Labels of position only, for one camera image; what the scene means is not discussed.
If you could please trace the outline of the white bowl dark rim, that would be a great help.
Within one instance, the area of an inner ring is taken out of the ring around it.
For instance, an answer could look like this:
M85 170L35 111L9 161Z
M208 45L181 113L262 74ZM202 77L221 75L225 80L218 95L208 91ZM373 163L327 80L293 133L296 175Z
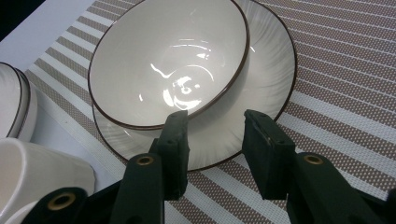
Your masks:
M100 39L89 91L107 119L160 129L171 113L197 116L248 62L249 29L235 0L142 0Z

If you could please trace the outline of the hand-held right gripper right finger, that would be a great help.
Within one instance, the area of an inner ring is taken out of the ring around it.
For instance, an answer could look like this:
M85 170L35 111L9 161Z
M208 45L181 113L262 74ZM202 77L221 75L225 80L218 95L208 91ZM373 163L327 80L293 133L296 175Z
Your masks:
M285 200L292 224L386 224L325 157L295 151L267 115L245 112L242 151L264 200Z

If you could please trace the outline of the white plate dark rim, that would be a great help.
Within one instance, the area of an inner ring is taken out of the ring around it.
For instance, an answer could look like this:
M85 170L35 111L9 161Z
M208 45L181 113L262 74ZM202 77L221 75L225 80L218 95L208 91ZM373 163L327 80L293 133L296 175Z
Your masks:
M8 63L0 63L0 139L29 142L36 117L36 93L27 76Z
M189 115L189 167L203 169L226 161L242 148L246 110L274 119L289 100L297 72L292 39L282 20L254 0L235 0L247 19L247 64L233 85L212 106ZM163 130L136 130L107 119L93 104L95 123L109 147L129 160L146 153Z

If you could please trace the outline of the white ceramic cup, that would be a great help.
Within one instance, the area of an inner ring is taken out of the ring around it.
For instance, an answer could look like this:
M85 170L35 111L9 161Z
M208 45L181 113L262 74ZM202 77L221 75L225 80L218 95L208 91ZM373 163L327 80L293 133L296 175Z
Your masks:
M60 188L94 192L94 171L81 158L16 138L0 139L0 224Z

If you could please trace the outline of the striped grey placemat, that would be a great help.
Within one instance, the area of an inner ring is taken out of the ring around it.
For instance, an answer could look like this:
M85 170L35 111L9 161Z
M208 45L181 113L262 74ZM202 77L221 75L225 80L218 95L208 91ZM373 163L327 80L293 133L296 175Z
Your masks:
M105 29L140 0L95 0L27 69L44 107L118 180L123 163L101 140L88 65ZM301 151L328 158L349 184L377 198L396 188L396 0L258 0L285 22L297 51L293 93L279 126ZM243 157L192 172L168 224L288 224L263 200Z

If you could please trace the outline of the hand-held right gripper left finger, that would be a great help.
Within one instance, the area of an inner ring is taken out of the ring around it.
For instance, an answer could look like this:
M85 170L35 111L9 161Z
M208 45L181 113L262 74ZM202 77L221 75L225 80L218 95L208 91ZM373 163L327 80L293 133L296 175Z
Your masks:
M186 191L189 153L188 113L178 111L149 152L128 161L109 224L164 224L164 203Z

